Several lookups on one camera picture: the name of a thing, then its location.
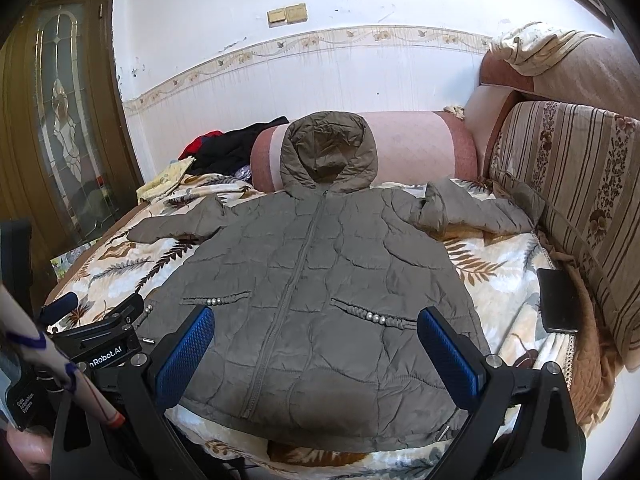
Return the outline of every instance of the red clothing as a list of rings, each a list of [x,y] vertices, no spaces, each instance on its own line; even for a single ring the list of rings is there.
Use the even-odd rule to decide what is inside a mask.
[[[208,137],[219,137],[220,135],[222,135],[222,132],[215,130],[213,132],[209,132],[208,134],[204,134],[197,137],[184,149],[184,151],[182,152],[182,155],[178,157],[178,160],[183,160],[184,158],[187,158],[190,155],[195,155],[196,152],[202,146],[202,143],[204,142],[204,140],[207,139]]]

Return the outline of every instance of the stained glass panel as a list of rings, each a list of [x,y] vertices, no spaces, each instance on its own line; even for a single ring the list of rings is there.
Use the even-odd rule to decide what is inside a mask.
[[[54,200],[78,243],[100,237],[118,218],[81,85],[83,13],[82,4],[41,10],[34,50],[38,144]]]

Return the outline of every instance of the floral blanket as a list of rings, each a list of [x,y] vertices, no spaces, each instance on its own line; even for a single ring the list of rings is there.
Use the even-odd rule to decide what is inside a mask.
[[[454,180],[472,196],[493,196],[478,184]],[[387,183],[424,197],[425,186]],[[122,229],[103,240],[94,254],[62,288],[78,295],[79,306],[60,320],[53,331],[68,330],[101,320],[132,292],[145,297],[197,249],[194,241],[172,238],[153,244],[127,240],[127,232],[150,216],[184,214],[205,195],[216,194],[233,207],[263,193],[240,180],[222,175],[184,177],[168,196],[155,199]],[[469,291],[492,352],[509,365],[540,368],[553,360],[561,365],[570,384],[573,336],[548,334],[538,312],[540,288],[536,269],[553,262],[534,234],[503,240],[465,237],[445,242],[449,257]],[[501,433],[513,427],[517,410],[510,410]],[[418,479],[424,478],[449,447],[450,440],[418,449],[375,453],[327,452],[285,446],[224,428],[178,405],[166,416],[187,437],[215,457],[229,460],[244,456],[271,472],[291,479]]]

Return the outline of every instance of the wall switch plate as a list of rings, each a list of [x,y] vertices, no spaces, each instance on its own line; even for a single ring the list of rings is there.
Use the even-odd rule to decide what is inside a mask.
[[[287,15],[287,23],[306,22],[308,14],[306,13],[306,5],[299,4],[285,9]]]
[[[269,20],[269,25],[285,22],[287,21],[287,13],[284,9],[270,10],[267,12],[267,20]]]

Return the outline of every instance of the wall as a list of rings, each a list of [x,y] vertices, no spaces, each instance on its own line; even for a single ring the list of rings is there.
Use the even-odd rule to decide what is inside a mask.
[[[300,2],[307,5],[308,22],[268,27],[268,10]],[[132,141],[149,178],[185,143],[210,129],[240,127],[282,114],[297,118],[304,110],[330,106],[364,111],[464,103],[477,84],[481,53],[441,55],[431,45],[432,59],[427,62],[422,59],[426,51],[418,54],[411,43],[395,44],[394,49],[385,44],[382,49],[381,42],[326,56],[296,54],[284,64],[254,64],[252,70],[227,73],[216,84],[177,89],[181,108],[171,104],[170,87],[165,87],[157,106],[164,113],[141,112],[133,105],[146,92],[157,91],[155,87],[170,84],[176,75],[202,63],[250,52],[253,45],[284,36],[300,39],[316,30],[374,25],[382,31],[387,25],[400,25],[405,30],[462,30],[480,38],[533,20],[612,35],[573,0],[114,0],[113,38]],[[323,84],[326,73],[336,70],[349,77],[338,74],[330,78],[331,85]],[[412,70],[418,70],[419,77]],[[370,92],[372,81],[378,83],[375,96]],[[322,88],[313,91],[313,85]]]

